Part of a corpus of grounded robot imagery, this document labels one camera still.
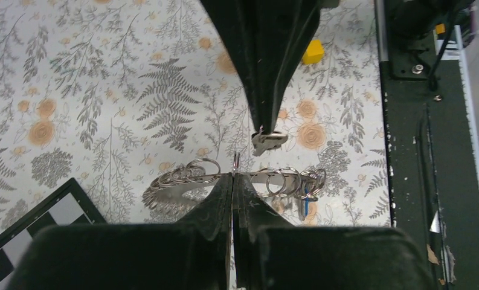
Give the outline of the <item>yellow cube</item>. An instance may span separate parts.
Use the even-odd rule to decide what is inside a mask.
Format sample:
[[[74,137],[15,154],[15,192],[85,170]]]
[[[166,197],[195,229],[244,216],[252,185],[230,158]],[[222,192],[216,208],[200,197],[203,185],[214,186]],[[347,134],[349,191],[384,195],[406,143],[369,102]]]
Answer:
[[[319,39],[312,40],[302,56],[305,65],[318,63],[324,56],[324,48]]]

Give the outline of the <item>floral table mat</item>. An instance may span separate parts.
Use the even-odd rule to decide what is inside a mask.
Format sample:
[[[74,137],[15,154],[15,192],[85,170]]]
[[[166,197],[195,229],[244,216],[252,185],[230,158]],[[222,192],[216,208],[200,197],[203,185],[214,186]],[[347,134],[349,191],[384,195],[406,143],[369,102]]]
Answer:
[[[235,67],[199,1],[0,1],[0,233],[73,177],[109,222],[168,222],[143,207],[158,175],[195,158],[228,171],[324,168],[305,225],[390,224],[373,1],[321,12],[323,58],[300,65],[277,129],[252,155]]]

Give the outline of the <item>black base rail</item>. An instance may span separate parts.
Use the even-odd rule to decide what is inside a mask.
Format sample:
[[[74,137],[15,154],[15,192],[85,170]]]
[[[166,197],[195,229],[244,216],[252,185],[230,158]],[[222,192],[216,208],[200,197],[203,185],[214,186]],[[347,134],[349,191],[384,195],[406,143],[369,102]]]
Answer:
[[[479,289],[479,156],[458,58],[387,25],[380,62],[391,222],[413,289]]]

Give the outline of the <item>blue key tag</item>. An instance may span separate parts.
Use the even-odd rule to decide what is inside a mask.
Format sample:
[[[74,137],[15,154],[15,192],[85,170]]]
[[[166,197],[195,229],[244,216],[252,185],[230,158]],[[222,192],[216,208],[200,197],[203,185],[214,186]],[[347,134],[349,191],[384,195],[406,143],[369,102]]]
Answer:
[[[298,203],[298,214],[301,221],[304,221],[309,214],[309,206],[311,202],[316,202],[318,198],[310,193],[308,187],[304,188],[303,197],[299,200]]]

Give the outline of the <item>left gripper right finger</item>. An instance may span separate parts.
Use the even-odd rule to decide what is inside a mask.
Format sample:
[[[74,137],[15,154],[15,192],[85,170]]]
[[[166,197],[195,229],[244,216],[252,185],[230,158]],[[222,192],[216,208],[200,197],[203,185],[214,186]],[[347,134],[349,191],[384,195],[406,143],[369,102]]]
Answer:
[[[244,289],[433,289],[426,259],[387,227],[296,227],[246,175],[233,184],[236,283]]]

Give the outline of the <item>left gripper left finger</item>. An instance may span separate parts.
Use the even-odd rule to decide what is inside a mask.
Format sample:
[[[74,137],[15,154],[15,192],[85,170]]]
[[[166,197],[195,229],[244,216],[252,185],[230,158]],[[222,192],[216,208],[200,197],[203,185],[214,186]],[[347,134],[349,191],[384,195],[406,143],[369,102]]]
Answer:
[[[228,289],[231,195],[212,190],[172,224],[52,226],[8,289]]]

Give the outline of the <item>black white chessboard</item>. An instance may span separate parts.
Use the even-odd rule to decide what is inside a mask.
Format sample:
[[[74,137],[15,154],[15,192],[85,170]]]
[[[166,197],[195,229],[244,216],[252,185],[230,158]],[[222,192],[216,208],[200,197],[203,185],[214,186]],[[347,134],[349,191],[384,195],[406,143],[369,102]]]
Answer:
[[[8,281],[33,237],[53,225],[106,223],[97,207],[74,179],[36,205],[0,234],[0,289]]]

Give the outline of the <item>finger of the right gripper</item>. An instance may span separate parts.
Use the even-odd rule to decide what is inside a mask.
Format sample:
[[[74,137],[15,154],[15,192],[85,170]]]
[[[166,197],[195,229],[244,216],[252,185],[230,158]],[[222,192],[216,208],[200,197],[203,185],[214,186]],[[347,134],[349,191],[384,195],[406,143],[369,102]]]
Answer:
[[[283,94],[320,21],[321,1],[263,1],[263,133],[275,131]]]
[[[271,121],[261,105],[264,96],[257,73],[257,6],[255,1],[201,2],[211,18],[245,90],[256,132],[270,132]]]

